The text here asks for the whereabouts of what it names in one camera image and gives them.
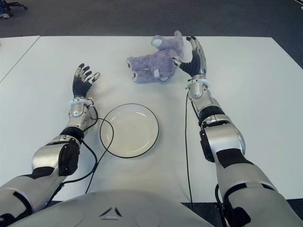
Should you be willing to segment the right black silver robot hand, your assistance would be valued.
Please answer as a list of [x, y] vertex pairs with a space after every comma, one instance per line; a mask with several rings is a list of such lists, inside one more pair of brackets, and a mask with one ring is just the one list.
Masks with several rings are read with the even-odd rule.
[[195, 36], [187, 36], [186, 40], [189, 41], [192, 46], [192, 60], [190, 62], [181, 62], [173, 57], [174, 64], [191, 77], [206, 75], [206, 58], [200, 42]]

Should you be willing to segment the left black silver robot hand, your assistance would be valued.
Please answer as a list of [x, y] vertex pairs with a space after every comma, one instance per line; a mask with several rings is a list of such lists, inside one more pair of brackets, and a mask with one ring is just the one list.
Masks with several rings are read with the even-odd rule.
[[74, 74], [72, 83], [73, 97], [87, 97], [87, 93], [92, 87], [93, 83], [100, 78], [101, 74], [96, 72], [92, 74], [90, 66], [85, 66], [84, 63], [80, 64]]

